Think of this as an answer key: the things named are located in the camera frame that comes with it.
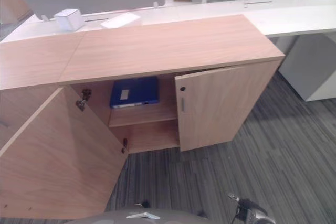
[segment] gray carpet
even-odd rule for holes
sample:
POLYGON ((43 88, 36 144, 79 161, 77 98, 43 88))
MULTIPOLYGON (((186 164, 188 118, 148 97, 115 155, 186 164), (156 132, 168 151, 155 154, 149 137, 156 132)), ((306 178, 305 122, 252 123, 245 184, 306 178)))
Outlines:
POLYGON ((228 192, 258 202, 279 224, 336 223, 336 99, 305 103, 277 73, 232 142, 130 155, 107 210, 147 199, 229 223, 236 205, 228 192))

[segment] open cabinet door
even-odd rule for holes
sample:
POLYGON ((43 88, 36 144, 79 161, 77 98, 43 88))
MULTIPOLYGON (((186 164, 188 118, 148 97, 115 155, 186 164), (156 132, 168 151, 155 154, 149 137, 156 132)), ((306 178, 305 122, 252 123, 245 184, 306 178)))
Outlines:
POLYGON ((128 155, 71 87, 58 88, 0 151, 2 217, 104 212, 128 155))
POLYGON ((175 77, 182 151, 231 141, 280 61, 175 77))

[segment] wooden shelf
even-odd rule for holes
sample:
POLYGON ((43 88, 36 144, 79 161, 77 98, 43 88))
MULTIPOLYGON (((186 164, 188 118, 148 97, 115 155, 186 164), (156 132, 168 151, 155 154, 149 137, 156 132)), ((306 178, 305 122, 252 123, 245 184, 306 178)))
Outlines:
POLYGON ((175 81, 173 75, 158 76, 159 103, 111 109, 110 127, 177 119, 175 81))
POLYGON ((180 145, 177 120, 114 127, 111 131, 120 141, 127 138, 130 153, 174 148, 180 145))

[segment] cabinet door handle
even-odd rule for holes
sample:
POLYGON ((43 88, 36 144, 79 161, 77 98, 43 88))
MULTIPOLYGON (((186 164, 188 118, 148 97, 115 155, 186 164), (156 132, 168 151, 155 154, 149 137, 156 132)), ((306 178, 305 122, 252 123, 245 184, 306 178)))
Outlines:
POLYGON ((181 110, 184 112, 184 99, 181 98, 181 110))

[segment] cabinet top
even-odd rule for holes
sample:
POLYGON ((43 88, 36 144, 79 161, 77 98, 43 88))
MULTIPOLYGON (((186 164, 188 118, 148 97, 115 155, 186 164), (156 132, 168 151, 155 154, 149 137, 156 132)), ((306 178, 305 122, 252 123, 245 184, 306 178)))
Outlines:
POLYGON ((0 89, 80 83, 282 58, 243 15, 0 44, 0 89))

